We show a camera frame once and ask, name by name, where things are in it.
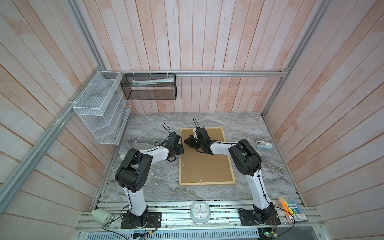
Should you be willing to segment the brown cardboard backing board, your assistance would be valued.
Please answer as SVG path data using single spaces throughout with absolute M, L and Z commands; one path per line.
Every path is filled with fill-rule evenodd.
M 202 154 L 183 144 L 179 161 L 179 186 L 234 185 L 236 183 L 229 156 Z

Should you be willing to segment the white desk clock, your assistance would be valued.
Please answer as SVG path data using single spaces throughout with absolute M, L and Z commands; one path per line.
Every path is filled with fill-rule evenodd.
M 190 208 L 190 215 L 194 223 L 204 224 L 211 218 L 211 208 L 206 202 L 194 202 Z

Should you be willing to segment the pack of coloured highlighters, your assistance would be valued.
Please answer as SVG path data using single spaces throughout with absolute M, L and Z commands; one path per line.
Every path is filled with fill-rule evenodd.
M 290 198 L 289 196 L 280 196 L 279 202 L 283 206 L 284 214 L 290 224 L 309 221 L 293 198 Z

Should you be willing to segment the paper in black basket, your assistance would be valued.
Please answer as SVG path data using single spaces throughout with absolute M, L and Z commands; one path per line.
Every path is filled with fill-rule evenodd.
M 144 79 L 132 80 L 133 87 L 146 87 L 146 86 L 172 86 L 175 82 L 174 77 L 161 78 L 161 79 Z

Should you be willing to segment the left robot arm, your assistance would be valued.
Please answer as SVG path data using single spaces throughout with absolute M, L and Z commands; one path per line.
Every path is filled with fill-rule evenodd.
M 143 227 L 148 221 L 148 205 L 144 200 L 143 187 L 147 181 L 152 164 L 160 161 L 170 161 L 171 158 L 184 153 L 181 136 L 176 132 L 169 133 L 168 137 L 155 148 L 149 150 L 130 149 L 121 165 L 115 179 L 125 191 L 130 209 L 124 216 L 124 222 L 136 227 Z

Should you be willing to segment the small white grey device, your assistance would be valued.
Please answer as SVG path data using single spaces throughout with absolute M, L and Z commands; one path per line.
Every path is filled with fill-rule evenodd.
M 264 141 L 257 141 L 256 148 L 260 150 L 272 150 L 273 144 Z

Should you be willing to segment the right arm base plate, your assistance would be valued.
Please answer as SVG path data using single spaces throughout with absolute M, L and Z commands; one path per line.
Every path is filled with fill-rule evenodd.
M 238 214 L 242 226 L 281 225 L 281 220 L 276 210 L 266 216 L 263 216 L 262 213 L 255 210 L 238 209 Z

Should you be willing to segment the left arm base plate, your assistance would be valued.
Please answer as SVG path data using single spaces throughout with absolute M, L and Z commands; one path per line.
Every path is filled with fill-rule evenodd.
M 158 229 L 161 227 L 161 222 L 161 212 L 143 213 L 142 216 L 127 212 L 122 216 L 121 229 L 141 229 L 145 227 Z

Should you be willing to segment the light wooden picture frame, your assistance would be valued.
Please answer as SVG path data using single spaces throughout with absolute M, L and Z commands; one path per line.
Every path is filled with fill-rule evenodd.
M 234 185 L 236 183 L 229 148 L 222 127 L 206 128 L 214 141 L 215 155 L 196 151 L 183 143 L 184 154 L 179 160 L 179 186 Z

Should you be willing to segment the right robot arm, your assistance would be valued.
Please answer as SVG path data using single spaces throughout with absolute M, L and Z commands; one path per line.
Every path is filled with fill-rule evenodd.
M 277 215 L 275 206 L 269 198 L 262 178 L 262 158 L 245 140 L 237 142 L 214 141 L 205 128 L 194 128 L 194 134 L 184 143 L 199 153 L 230 156 L 237 170 L 246 176 L 253 198 L 253 219 L 258 225 L 270 223 Z

